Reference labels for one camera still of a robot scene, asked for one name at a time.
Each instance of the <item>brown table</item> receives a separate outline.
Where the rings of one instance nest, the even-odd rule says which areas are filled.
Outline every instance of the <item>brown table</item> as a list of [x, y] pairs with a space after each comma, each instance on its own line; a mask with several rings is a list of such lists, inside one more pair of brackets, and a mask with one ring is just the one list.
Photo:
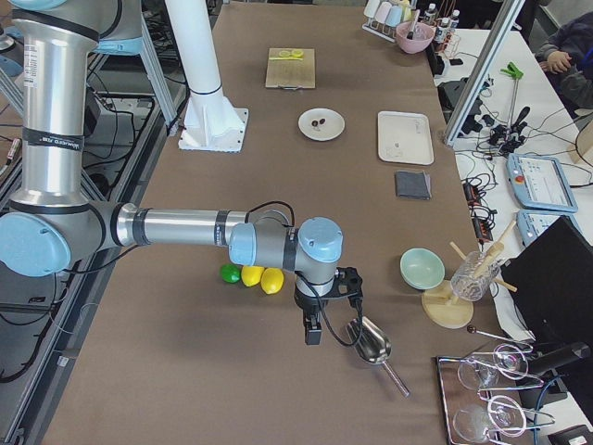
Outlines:
[[[360, 28], [362, 9], [233, 3], [214, 30], [225, 94], [250, 110], [240, 154], [181, 151], [171, 138], [143, 205], [248, 210], [283, 199], [297, 224], [323, 215], [345, 234], [343, 266], [364, 279], [364, 309], [394, 344], [387, 375], [340, 347], [324, 329], [304, 344], [294, 277], [280, 294], [227, 285], [223, 248], [151, 246], [122, 259], [46, 434], [46, 444], [436, 444], [445, 442], [436, 355], [459, 356], [484, 342], [423, 313], [420, 292], [398, 271], [408, 248], [430, 248], [447, 276], [475, 238], [445, 123], [423, 54], [408, 56]], [[317, 88], [264, 88], [269, 47], [315, 48]], [[297, 118], [315, 107], [341, 113], [331, 142], [307, 139]], [[435, 163], [430, 201], [397, 198], [394, 171], [377, 157], [381, 110], [428, 116]], [[328, 308], [344, 337], [354, 312]], [[491, 299], [473, 322], [496, 329]]]

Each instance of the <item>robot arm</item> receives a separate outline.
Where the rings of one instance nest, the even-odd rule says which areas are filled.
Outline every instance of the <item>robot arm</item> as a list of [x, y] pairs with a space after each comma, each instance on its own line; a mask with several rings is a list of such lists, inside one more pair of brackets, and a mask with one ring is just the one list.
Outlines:
[[[81, 192], [83, 110], [89, 52], [139, 52], [139, 0], [11, 0], [25, 37], [21, 189], [0, 218], [0, 261], [43, 276], [105, 248], [184, 243], [227, 247], [243, 265], [297, 275], [306, 341], [320, 341], [329, 299], [349, 298], [361, 317], [361, 280], [337, 269], [342, 233], [314, 218], [300, 229], [273, 213], [138, 209], [89, 201]], [[208, 26], [208, 15], [203, 26]]]

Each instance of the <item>dark jacket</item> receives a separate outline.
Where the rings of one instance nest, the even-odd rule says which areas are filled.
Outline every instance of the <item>dark jacket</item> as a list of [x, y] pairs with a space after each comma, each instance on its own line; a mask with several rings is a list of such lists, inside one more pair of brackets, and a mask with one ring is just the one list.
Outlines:
[[593, 62], [582, 66], [587, 53], [593, 49], [593, 12], [569, 21], [539, 48], [538, 61], [548, 60], [554, 51], [568, 53], [571, 68], [561, 74], [550, 74], [550, 81], [560, 94], [576, 105], [575, 108], [593, 108]]

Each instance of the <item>computer monitor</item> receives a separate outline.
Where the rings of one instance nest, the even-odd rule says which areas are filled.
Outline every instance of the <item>computer monitor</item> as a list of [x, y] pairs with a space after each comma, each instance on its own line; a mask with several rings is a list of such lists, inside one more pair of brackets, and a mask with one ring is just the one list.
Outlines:
[[[502, 277], [518, 288], [511, 296], [536, 336], [536, 350], [578, 341], [593, 347], [593, 247], [568, 218], [560, 217], [503, 267]], [[563, 382], [592, 421], [593, 359], [558, 371], [566, 375]]]

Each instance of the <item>green bowl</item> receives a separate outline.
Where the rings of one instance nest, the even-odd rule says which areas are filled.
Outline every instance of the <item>green bowl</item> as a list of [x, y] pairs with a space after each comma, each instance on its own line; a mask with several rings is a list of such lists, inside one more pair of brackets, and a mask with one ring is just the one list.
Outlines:
[[411, 248], [401, 256], [399, 270], [404, 281], [420, 289], [437, 287], [445, 278], [445, 265], [426, 248]]

